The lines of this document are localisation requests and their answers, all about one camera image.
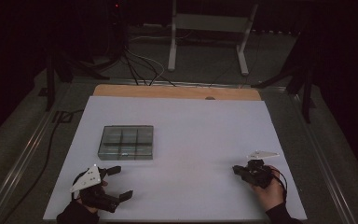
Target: person's right hand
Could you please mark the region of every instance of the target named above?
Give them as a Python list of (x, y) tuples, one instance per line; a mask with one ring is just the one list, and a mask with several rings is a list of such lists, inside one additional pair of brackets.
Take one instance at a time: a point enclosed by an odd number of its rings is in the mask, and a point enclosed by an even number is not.
[[(272, 169), (272, 173), (279, 178), (279, 172), (275, 171), (277, 169), (273, 166), (270, 166), (270, 168)], [(272, 178), (271, 183), (265, 189), (254, 185), (250, 186), (266, 211), (283, 203), (283, 187), (275, 178)]]

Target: black object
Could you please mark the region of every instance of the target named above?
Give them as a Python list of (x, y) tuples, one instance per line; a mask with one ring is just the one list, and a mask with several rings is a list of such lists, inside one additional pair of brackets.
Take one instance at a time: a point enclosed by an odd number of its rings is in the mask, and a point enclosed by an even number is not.
[(235, 165), (232, 169), (242, 180), (263, 189), (269, 186), (274, 177), (271, 168), (264, 165), (263, 160), (250, 160), (246, 167)]
[[(120, 173), (121, 167), (115, 166), (115, 167), (112, 167), (109, 169), (101, 169), (98, 167), (98, 171), (100, 172), (101, 183), (91, 186), (91, 187), (88, 187), (86, 189), (81, 189), (80, 190), (81, 201), (86, 206), (95, 207), (98, 209), (102, 209), (104, 211), (114, 213), (120, 203), (125, 202), (132, 197), (132, 190), (129, 190), (125, 193), (120, 194), (118, 196), (118, 198), (105, 194), (105, 192), (103, 190), (103, 181), (102, 181), (103, 178), (106, 175), (115, 175), (115, 174)], [(78, 180), (78, 178), (81, 177), (86, 172), (78, 175), (74, 181), (74, 184)], [(74, 200), (74, 199), (75, 199), (74, 193), (72, 193), (72, 200)]]

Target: floor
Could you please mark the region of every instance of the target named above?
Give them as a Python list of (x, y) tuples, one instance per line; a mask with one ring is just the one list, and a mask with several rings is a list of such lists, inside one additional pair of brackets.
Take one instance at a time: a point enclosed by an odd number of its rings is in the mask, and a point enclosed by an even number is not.
[[(156, 29), (162, 32), (156, 35)], [(56, 103), (49, 112), (45, 111), (46, 97), (38, 96), (46, 87), (46, 71), (35, 78), (35, 88), (0, 128), (0, 223), (3, 220), (48, 223), (42, 216), (81, 113), (75, 113), (70, 122), (60, 125), (54, 117), (61, 111), (83, 109), (98, 84), (150, 84), (156, 73), (163, 71), (153, 81), (154, 85), (250, 88), (251, 84), (278, 74), (296, 42), (290, 35), (251, 33), (245, 49), (250, 75), (244, 77), (235, 54), (236, 36), (183, 33), (178, 40), (174, 72), (166, 71), (170, 49), (167, 36), (169, 32), (159, 27), (133, 28), (126, 55), (139, 74), (135, 74), (137, 80), (133, 79), (124, 57), (100, 71), (110, 77), (104, 82), (74, 70), (72, 83), (61, 83), (56, 78)], [(156, 73), (144, 60), (153, 65)], [(304, 223), (358, 223), (358, 162), (318, 87), (312, 87), (311, 124), (307, 124), (299, 112), (301, 92), (287, 94), (284, 88), (288, 81), (289, 78), (283, 79), (260, 90), (260, 94), (268, 106), (309, 218)], [(20, 156), (26, 158), (23, 163), (17, 162)]]

